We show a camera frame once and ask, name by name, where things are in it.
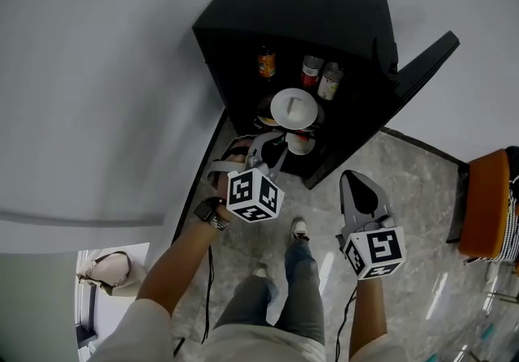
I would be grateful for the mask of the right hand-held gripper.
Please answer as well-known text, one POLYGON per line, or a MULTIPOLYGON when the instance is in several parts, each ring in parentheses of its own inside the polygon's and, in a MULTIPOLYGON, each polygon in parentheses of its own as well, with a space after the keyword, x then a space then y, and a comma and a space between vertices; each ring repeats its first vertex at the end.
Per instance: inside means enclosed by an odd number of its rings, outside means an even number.
POLYGON ((403 228, 396 224, 391 214, 385 190, 372 179, 352 170, 341 174, 339 189, 341 212, 347 225, 336 239, 357 280, 392 274, 405 262, 405 237, 403 228), (372 218, 360 223, 359 213, 372 218))

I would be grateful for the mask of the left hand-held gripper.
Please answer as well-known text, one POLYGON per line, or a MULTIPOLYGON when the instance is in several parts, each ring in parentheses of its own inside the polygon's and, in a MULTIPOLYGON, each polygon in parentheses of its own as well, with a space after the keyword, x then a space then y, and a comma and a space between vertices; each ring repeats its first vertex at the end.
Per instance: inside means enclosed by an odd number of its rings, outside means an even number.
POLYGON ((215 161, 210 172, 228 178, 226 199, 207 199, 207 222, 227 223, 218 213, 220 205, 244 222, 277 218, 285 193, 273 182, 288 153, 283 131, 267 131, 254 136, 244 162, 215 161))

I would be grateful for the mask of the black mini fridge cabinet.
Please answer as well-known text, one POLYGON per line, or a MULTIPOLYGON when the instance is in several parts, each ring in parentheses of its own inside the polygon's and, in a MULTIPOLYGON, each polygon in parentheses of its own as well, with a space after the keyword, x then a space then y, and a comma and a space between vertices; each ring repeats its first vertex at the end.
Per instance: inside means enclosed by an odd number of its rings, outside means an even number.
POLYGON ((336 62, 344 72, 315 123, 314 149, 289 154, 283 171, 308 188, 327 178, 405 105, 395 93, 397 44, 387 0, 212 0, 193 31, 235 131, 253 134, 259 101, 285 88, 302 88, 305 55, 336 62), (271 80, 261 78, 261 45, 276 52, 271 80))

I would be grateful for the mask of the person's left forearm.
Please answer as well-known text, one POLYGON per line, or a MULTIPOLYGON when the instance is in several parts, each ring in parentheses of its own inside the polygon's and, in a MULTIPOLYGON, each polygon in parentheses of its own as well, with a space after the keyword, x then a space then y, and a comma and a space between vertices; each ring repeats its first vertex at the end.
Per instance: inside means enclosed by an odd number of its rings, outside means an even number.
POLYGON ((136 296, 151 300, 171 314, 196 275, 212 241, 220 230, 208 222, 196 220, 149 270, 136 296))

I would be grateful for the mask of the plate with red food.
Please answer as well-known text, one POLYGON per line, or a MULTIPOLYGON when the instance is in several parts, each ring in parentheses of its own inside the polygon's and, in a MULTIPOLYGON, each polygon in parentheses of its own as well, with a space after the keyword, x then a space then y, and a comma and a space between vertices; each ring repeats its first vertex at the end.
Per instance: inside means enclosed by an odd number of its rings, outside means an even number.
POLYGON ((314 149, 315 136, 309 131, 287 132, 285 142, 292 154, 304 156, 314 149))

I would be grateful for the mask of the person's right white shoe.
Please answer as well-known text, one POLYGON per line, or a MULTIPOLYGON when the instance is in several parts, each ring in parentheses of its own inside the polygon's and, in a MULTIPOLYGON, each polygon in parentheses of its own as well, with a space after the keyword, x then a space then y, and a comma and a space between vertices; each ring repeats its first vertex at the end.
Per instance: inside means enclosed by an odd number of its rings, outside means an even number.
POLYGON ((308 236, 308 230, 307 230, 307 224, 302 218, 295 218, 292 221, 291 227, 290 227, 290 234, 291 239, 293 241, 296 240, 309 240, 308 236))

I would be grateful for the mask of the black wristwatch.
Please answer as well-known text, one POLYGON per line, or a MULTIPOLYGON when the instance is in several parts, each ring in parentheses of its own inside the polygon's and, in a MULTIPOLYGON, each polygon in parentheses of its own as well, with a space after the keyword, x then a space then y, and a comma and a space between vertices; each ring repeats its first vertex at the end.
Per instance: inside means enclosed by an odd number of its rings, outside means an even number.
POLYGON ((202 200, 194 210, 194 215, 202 222, 211 222, 217 216, 217 209, 222 199, 209 197, 202 200))

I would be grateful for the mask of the orange drink bottle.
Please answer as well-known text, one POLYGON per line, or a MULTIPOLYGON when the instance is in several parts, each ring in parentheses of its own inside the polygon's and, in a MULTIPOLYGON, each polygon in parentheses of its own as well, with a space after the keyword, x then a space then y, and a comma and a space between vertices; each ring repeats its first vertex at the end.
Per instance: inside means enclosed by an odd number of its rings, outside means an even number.
POLYGON ((276 52, 267 45, 261 45, 257 54, 258 72, 261 78, 271 80, 276 74, 276 52))

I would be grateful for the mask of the red label jar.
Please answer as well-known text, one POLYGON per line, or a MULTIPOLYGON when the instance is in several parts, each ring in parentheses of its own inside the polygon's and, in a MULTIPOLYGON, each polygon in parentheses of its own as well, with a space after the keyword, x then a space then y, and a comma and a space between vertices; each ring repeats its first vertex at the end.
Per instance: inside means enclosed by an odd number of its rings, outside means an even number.
POLYGON ((305 89, 313 89, 319 82, 324 60, 316 56, 305 55, 302 61, 301 83, 305 89))

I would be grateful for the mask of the white label jar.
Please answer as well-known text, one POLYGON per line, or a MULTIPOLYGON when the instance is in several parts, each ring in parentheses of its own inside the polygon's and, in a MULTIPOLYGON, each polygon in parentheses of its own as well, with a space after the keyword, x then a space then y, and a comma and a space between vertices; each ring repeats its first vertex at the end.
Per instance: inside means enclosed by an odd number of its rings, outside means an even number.
POLYGON ((337 92, 339 83, 344 77, 344 72, 336 62, 328 62, 323 70, 317 95, 325 101, 331 101, 337 92))

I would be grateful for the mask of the grey blue jeans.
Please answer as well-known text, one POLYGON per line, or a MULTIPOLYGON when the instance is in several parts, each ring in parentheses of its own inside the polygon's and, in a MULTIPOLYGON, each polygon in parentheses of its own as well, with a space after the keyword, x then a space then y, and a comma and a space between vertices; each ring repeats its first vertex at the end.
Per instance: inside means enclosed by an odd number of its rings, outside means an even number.
MULTIPOLYGON (((285 252, 288 296, 281 315, 273 326, 290 334, 312 339, 322 345, 324 310, 320 296, 318 265, 311 255, 309 239, 295 238, 285 252)), ((256 325, 268 328, 267 309, 273 299, 274 285, 269 278, 250 275, 235 289, 216 328, 223 325, 256 325)))

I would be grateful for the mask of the black white striped cloth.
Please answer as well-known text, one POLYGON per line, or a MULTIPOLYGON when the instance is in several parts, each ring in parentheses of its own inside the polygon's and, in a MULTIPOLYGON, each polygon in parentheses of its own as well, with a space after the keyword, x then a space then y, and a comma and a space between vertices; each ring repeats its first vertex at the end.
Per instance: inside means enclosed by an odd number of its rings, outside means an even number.
POLYGON ((519 174, 509 180, 506 199, 477 192, 475 200, 467 200, 458 251, 466 265, 504 262, 519 273, 519 174))

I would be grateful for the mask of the white window sill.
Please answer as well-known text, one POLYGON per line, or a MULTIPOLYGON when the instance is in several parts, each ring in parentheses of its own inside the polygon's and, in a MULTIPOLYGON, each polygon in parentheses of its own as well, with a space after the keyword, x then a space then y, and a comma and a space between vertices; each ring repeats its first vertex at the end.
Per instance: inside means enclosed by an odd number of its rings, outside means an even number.
POLYGON ((134 301, 139 282, 144 278, 145 258, 148 253, 148 243, 138 243, 121 247, 83 250, 78 253, 76 271, 89 267, 98 257, 111 252, 125 252, 132 263, 131 276, 135 283, 114 295, 108 295, 100 287, 95 287, 75 281, 75 332, 77 346, 82 359, 86 359, 96 345, 108 337, 121 321, 124 313, 134 301))

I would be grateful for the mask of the beige handbag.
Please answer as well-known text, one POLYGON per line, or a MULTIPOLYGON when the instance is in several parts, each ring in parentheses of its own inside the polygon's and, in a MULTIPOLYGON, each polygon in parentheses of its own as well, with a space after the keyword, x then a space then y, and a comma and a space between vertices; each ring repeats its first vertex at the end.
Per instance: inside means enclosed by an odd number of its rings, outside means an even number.
POLYGON ((117 289, 129 284, 131 272, 131 258, 124 251, 115 251, 90 261, 79 270, 76 277, 79 283, 99 287, 112 296, 117 289))

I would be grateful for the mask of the beige shirt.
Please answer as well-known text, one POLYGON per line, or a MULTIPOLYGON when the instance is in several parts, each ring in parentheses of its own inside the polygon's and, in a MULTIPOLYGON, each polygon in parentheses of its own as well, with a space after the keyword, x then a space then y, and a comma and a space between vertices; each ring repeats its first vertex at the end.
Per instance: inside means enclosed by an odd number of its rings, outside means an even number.
MULTIPOLYGON (((313 339, 261 325, 222 325, 201 347, 203 362, 326 362, 313 339)), ((136 300, 88 362, 174 362, 171 316, 151 300, 136 300)), ((350 362, 409 362, 405 348, 384 334, 350 362)))

